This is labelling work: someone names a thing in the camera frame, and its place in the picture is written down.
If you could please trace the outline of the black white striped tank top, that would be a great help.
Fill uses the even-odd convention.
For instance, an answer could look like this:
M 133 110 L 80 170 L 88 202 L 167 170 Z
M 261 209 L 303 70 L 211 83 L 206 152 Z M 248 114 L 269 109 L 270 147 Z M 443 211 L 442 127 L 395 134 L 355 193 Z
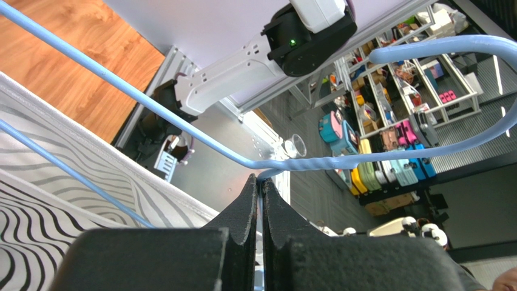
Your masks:
M 151 174 L 1 75 L 1 120 L 153 226 L 198 228 L 217 212 Z M 96 228 L 140 223 L 9 134 L 1 133 L 1 289 L 48 290 L 65 253 Z

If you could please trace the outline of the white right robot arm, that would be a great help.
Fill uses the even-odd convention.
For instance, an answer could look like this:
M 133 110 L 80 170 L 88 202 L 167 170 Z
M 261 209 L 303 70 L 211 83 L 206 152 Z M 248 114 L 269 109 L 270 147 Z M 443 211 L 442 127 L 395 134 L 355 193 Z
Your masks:
M 174 84 L 173 112 L 192 119 L 261 81 L 314 72 L 357 31 L 347 1 L 290 1 L 246 45 Z

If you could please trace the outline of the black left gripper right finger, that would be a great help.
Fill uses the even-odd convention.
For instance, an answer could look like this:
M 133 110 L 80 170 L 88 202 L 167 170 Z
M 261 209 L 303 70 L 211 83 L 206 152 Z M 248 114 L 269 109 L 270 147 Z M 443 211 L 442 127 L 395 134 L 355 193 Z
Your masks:
M 328 236 L 262 183 L 266 290 L 482 290 L 430 238 Z

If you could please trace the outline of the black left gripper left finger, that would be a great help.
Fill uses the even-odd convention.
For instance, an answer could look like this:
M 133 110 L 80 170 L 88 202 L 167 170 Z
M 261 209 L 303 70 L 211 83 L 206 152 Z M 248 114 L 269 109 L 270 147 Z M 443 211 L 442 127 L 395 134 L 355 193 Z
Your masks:
M 252 290 L 257 178 L 196 229 L 92 229 L 67 251 L 52 290 Z

